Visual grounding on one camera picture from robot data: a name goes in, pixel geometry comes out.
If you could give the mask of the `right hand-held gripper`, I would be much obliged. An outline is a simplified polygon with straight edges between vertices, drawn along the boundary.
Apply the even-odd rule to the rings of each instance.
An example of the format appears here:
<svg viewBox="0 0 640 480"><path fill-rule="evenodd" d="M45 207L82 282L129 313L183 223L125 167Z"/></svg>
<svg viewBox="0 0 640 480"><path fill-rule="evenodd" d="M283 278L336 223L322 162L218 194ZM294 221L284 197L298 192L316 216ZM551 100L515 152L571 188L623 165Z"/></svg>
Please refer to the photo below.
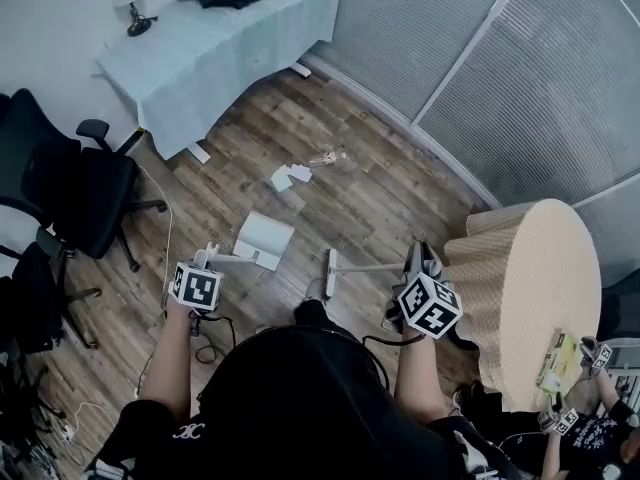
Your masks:
<svg viewBox="0 0 640 480"><path fill-rule="evenodd" d="M383 325L401 333L407 324L423 335L440 339L462 317L462 303L447 284L420 272L420 247L422 270L440 270L440 258L435 250L427 242L414 242L403 268L408 277L404 284L393 288Z"/></svg>

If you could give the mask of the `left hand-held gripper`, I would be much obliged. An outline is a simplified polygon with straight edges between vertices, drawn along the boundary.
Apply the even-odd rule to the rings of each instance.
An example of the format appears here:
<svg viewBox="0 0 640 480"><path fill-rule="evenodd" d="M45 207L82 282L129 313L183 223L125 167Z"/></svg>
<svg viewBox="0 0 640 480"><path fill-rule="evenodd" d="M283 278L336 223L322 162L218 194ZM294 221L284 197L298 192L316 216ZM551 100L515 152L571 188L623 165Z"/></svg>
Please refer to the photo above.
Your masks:
<svg viewBox="0 0 640 480"><path fill-rule="evenodd" d="M215 311L219 301L223 274L208 267L212 251L213 258L217 258L220 245L213 248L208 242L205 250L198 250L192 260L178 262L169 287L169 293L177 302L198 314Z"/></svg>

